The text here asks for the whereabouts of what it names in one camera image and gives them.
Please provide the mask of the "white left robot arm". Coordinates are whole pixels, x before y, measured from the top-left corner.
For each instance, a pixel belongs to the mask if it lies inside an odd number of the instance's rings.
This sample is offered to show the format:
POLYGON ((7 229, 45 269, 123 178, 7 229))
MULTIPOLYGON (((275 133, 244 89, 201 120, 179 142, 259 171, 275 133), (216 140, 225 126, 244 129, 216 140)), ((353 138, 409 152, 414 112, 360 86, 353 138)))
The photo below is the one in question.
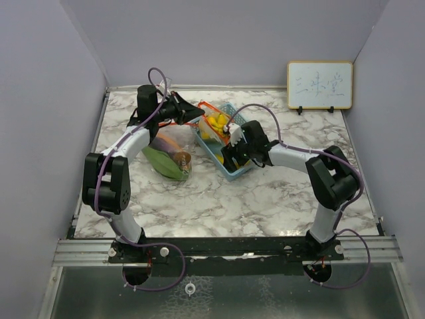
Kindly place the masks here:
POLYGON ((137 89, 137 108, 124 134, 101 153, 89 153, 84 160, 82 201, 104 217, 125 243, 124 255, 132 262, 142 261, 147 252, 144 231, 127 212, 131 197, 129 165, 138 153, 156 138, 161 125, 172 121, 188 124, 205 114, 175 91, 161 92, 153 84, 137 89))

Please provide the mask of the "brown kiwi fruit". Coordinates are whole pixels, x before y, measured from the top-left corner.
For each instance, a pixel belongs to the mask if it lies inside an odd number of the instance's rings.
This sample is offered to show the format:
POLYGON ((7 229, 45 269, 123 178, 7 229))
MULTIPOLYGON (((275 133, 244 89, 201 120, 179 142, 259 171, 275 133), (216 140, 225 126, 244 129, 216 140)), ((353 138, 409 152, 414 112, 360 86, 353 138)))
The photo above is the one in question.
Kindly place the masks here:
POLYGON ((175 153, 173 160, 181 170, 189 171, 191 169, 191 155, 188 152, 182 151, 175 153))

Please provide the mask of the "orange papaya slice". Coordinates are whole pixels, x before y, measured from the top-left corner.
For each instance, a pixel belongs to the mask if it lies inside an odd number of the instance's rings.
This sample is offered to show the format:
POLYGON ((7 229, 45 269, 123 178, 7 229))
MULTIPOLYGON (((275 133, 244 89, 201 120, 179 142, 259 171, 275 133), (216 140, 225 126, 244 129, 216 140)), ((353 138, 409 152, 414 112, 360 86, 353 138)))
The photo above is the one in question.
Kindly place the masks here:
POLYGON ((170 138, 169 136, 165 134, 158 133, 157 138, 161 138, 162 140, 164 140, 169 145, 170 148, 173 148, 176 150, 181 149, 180 145, 174 139, 170 138))

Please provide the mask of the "yellow banana bunch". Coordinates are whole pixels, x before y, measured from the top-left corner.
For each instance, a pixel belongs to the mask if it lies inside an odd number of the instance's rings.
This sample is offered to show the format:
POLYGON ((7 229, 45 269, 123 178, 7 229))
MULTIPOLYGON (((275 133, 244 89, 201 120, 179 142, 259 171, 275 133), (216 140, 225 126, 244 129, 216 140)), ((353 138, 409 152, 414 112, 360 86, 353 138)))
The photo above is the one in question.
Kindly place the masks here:
POLYGON ((204 140, 227 141, 228 136, 223 132, 224 125, 229 117, 222 112, 213 112, 202 116, 199 120, 199 131, 204 140))

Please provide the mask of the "clear zip bag red zipper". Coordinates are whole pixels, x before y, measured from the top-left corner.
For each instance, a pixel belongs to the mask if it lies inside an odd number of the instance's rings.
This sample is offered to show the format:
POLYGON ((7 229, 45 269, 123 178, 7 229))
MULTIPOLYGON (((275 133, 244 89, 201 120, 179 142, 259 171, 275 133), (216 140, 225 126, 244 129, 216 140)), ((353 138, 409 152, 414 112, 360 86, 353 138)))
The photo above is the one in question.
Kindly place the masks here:
POLYGON ((230 120, 228 112, 224 112, 208 102, 201 101, 197 105, 205 113, 198 121, 199 134, 202 140, 215 141, 221 145, 227 145, 229 135, 224 131, 224 127, 230 120))

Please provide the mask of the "dark purple eggplant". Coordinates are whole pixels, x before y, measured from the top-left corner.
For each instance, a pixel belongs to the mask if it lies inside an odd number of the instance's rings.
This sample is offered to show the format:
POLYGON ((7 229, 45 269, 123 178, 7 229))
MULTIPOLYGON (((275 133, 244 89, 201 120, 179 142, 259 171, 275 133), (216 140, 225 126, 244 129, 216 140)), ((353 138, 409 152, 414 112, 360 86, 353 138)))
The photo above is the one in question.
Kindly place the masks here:
POLYGON ((149 147, 157 151, 165 152, 167 154, 175 154, 181 151, 181 149, 176 150, 176 149, 170 148, 169 145, 164 140, 157 137, 150 143, 149 147))

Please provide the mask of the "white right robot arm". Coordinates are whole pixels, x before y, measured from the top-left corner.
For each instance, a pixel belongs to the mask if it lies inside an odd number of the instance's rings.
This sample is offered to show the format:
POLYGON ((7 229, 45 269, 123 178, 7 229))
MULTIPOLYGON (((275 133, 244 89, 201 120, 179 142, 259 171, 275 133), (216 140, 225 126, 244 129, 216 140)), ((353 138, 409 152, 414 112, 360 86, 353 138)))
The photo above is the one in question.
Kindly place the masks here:
POLYGON ((335 240, 337 224, 346 206, 363 190, 357 170, 337 146, 324 150, 307 150, 270 141, 256 120, 241 126, 224 127, 228 143, 222 149, 223 165, 235 171, 248 162, 258 167, 279 166, 306 173, 318 201, 315 219, 306 233, 305 252, 319 260, 329 252, 335 240))

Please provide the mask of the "clear zip bag orange zipper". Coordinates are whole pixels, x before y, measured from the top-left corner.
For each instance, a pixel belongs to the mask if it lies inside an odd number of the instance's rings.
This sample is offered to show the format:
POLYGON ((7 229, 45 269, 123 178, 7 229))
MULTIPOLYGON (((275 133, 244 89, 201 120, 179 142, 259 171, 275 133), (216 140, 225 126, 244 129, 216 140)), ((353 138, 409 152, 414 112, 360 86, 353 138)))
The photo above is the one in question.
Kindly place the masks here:
POLYGON ((142 149, 142 154, 152 168, 172 181, 187 181, 192 173, 192 155, 187 146, 180 146, 171 134, 161 133, 167 126, 176 126, 174 121, 159 124, 159 132, 153 141, 142 149))

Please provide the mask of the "green leaf vegetable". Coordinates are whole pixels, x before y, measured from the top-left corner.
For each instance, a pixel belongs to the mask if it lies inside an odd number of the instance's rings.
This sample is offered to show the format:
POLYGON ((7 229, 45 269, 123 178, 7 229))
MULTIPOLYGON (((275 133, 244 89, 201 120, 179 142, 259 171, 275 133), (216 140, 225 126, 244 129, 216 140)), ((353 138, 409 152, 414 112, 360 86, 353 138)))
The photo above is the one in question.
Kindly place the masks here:
POLYGON ((189 171, 181 170, 169 154, 150 147, 144 148, 142 153, 154 170, 163 177, 174 181, 184 181, 189 177, 189 171))

